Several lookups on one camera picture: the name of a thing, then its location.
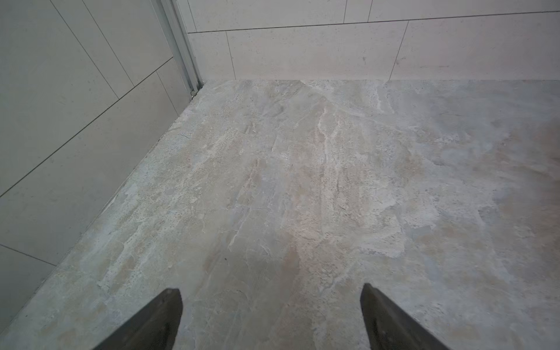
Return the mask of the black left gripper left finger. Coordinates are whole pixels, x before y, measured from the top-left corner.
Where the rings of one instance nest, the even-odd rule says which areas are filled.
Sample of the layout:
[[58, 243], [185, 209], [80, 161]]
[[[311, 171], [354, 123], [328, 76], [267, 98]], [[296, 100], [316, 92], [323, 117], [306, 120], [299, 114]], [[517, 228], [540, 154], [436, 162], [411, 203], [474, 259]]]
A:
[[167, 288], [122, 324], [97, 349], [172, 349], [182, 318], [177, 288]]

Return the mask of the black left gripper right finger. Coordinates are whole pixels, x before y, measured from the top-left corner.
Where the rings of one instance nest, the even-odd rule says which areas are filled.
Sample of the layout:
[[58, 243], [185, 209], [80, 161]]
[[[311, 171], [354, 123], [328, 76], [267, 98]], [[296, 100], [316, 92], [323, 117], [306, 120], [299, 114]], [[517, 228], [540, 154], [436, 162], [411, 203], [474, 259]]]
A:
[[372, 349], [449, 349], [369, 283], [363, 285], [360, 307]]

